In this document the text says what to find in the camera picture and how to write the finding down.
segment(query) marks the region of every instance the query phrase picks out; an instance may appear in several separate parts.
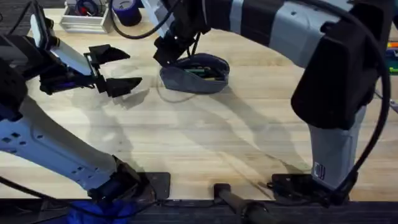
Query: gray robot arm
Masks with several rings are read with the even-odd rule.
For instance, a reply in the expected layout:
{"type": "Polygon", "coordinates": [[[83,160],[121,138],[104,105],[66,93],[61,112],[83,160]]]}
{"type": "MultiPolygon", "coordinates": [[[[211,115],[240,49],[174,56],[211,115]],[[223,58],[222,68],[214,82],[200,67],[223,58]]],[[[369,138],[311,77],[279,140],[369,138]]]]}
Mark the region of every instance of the gray robot arm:
{"type": "Polygon", "coordinates": [[[0,121],[0,150],[61,174],[85,190],[97,189],[116,172],[111,155],[61,127],[27,96],[17,121],[0,121]]]}
{"type": "MultiPolygon", "coordinates": [[[[322,1],[362,19],[380,45],[386,45],[393,1],[322,1]],[[365,20],[366,14],[375,13],[377,30],[365,20]]],[[[162,2],[170,7],[176,0],[162,2]]],[[[373,59],[365,54],[369,46],[362,31],[299,1],[185,1],[175,10],[174,19],[169,31],[155,42],[154,58],[163,66],[172,66],[196,33],[221,29],[274,49],[305,68],[292,107],[309,126],[312,180],[326,191],[335,190],[353,167],[361,122],[379,76],[373,59]]]]}

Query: blue cloth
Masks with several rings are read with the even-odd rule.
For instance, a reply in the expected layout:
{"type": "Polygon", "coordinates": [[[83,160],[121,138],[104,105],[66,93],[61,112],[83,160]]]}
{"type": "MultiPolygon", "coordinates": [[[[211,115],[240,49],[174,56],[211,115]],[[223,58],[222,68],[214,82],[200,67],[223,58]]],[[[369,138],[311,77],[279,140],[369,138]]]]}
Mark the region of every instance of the blue cloth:
{"type": "MultiPolygon", "coordinates": [[[[73,202],[75,206],[85,209],[89,212],[94,212],[100,215],[114,215],[114,216],[123,216],[132,214],[136,206],[133,203],[127,203],[123,201],[116,201],[112,204],[112,206],[108,206],[106,208],[101,208],[97,204],[94,204],[89,201],[78,201],[73,202]]],[[[98,218],[91,215],[84,214],[82,212],[78,212],[74,209],[71,209],[68,214],[68,224],[126,224],[127,218],[125,219],[116,219],[110,220],[105,218],[98,218]]]]}

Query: sticker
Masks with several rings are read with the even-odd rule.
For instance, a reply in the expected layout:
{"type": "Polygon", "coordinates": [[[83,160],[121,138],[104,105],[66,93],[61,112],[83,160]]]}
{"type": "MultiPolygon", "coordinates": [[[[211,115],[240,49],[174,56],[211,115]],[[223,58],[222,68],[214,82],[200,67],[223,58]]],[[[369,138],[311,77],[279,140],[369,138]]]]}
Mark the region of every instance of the sticker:
{"type": "Polygon", "coordinates": [[[317,162],[315,162],[314,166],[315,166],[314,167],[314,175],[315,175],[315,177],[318,177],[321,180],[325,180],[326,168],[323,165],[321,165],[321,164],[319,164],[317,162]]]}

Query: wooden table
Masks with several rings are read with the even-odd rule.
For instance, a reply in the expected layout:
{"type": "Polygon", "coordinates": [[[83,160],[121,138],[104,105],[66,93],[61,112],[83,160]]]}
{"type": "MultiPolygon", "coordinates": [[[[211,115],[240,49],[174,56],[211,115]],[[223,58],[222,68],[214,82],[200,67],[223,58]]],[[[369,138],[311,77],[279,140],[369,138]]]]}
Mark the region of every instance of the wooden table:
{"type": "MultiPolygon", "coordinates": [[[[46,9],[59,21],[62,10],[46,9]]],[[[144,15],[136,27],[151,28],[144,15]]],[[[272,174],[310,172],[312,163],[307,125],[290,107],[290,97],[303,69],[280,54],[238,35],[213,30],[204,35],[198,52],[226,59],[230,84],[215,95],[196,96],[166,90],[160,66],[152,58],[155,35],[127,40],[112,32],[56,35],[81,53],[89,46],[111,44],[131,55],[101,69],[106,77],[143,77],[134,93],[109,99],[96,90],[72,90],[47,96],[38,80],[29,83],[30,96],[58,123],[100,151],[114,154],[135,168],[168,171],[170,198],[210,199],[213,184],[227,182],[233,192],[270,199],[261,187],[272,174]]],[[[398,86],[397,78],[393,85],[398,86]]],[[[398,99],[398,89],[393,92],[398,99]]],[[[368,109],[359,137],[361,153],[373,131],[380,100],[368,109]]],[[[353,200],[398,200],[398,115],[391,112],[382,138],[361,169],[353,200]]],[[[58,198],[85,198],[74,182],[9,154],[1,154],[0,175],[58,198]]],[[[29,197],[0,185],[0,197],[29,197]]]]}

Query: black cable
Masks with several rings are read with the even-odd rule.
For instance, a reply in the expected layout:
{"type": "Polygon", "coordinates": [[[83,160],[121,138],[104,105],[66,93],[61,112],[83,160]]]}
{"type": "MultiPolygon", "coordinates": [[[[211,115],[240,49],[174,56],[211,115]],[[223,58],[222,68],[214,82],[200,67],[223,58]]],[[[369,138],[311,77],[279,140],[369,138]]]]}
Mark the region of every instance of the black cable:
{"type": "Polygon", "coordinates": [[[197,38],[195,39],[195,43],[194,43],[193,48],[192,48],[192,55],[194,55],[195,52],[197,51],[199,39],[200,39],[200,32],[197,34],[197,38]]]}
{"type": "Polygon", "coordinates": [[[123,33],[118,26],[116,25],[115,21],[114,21],[114,16],[113,16],[113,10],[112,10],[112,4],[113,4],[113,0],[109,0],[109,6],[108,6],[108,11],[110,14],[110,18],[111,18],[111,23],[113,26],[113,29],[115,29],[115,31],[121,35],[122,37],[125,37],[127,39],[131,39],[131,40],[139,40],[139,39],[144,39],[152,34],[154,34],[157,30],[159,30],[166,22],[167,20],[170,18],[170,16],[172,15],[172,13],[174,12],[175,8],[182,2],[183,0],[178,0],[176,1],[173,6],[170,8],[170,10],[167,12],[166,16],[163,18],[163,20],[158,23],[154,28],[152,28],[150,31],[146,32],[145,34],[141,34],[141,35],[137,35],[137,36],[133,36],[133,35],[128,35],[123,33]]]}
{"type": "Polygon", "coordinates": [[[22,11],[22,13],[19,15],[19,18],[17,20],[17,22],[14,24],[14,26],[12,27],[12,29],[8,32],[7,35],[11,35],[15,29],[19,26],[19,24],[21,23],[21,21],[23,20],[23,18],[26,15],[27,10],[29,9],[30,5],[32,4],[32,1],[29,1],[28,3],[26,3],[24,10],[22,11]]]}
{"type": "Polygon", "coordinates": [[[188,57],[194,56],[195,52],[197,51],[199,39],[200,39],[200,32],[197,34],[197,37],[195,39],[195,43],[194,43],[193,48],[192,48],[192,53],[190,52],[189,47],[187,48],[188,57]]]}
{"type": "Polygon", "coordinates": [[[138,213],[141,213],[144,210],[147,210],[148,208],[152,207],[153,205],[155,205],[157,203],[157,201],[151,202],[151,203],[143,206],[142,208],[138,209],[137,211],[135,211],[134,213],[129,214],[129,215],[122,215],[122,216],[100,215],[100,214],[97,214],[97,213],[94,213],[94,212],[89,212],[89,211],[87,211],[85,209],[79,208],[79,207],[77,207],[77,206],[75,206],[75,205],[73,205],[73,204],[71,204],[69,202],[66,202],[64,200],[60,200],[60,199],[57,199],[57,198],[42,194],[42,193],[37,192],[35,190],[28,189],[27,187],[24,187],[22,185],[14,183],[14,182],[12,182],[10,180],[7,180],[7,179],[5,179],[3,177],[0,177],[0,183],[4,184],[4,185],[6,185],[6,186],[8,186],[8,187],[10,187],[12,189],[16,189],[18,191],[24,192],[25,194],[29,194],[31,196],[35,196],[35,197],[38,197],[38,198],[41,198],[41,199],[44,199],[44,200],[48,200],[48,201],[51,201],[51,202],[55,202],[55,203],[67,206],[67,207],[72,208],[72,209],[74,209],[74,210],[76,210],[78,212],[82,212],[82,213],[84,213],[86,215],[91,215],[91,216],[98,217],[98,218],[108,218],[108,219],[113,219],[113,220],[133,217],[133,216],[137,215],[138,213]]]}

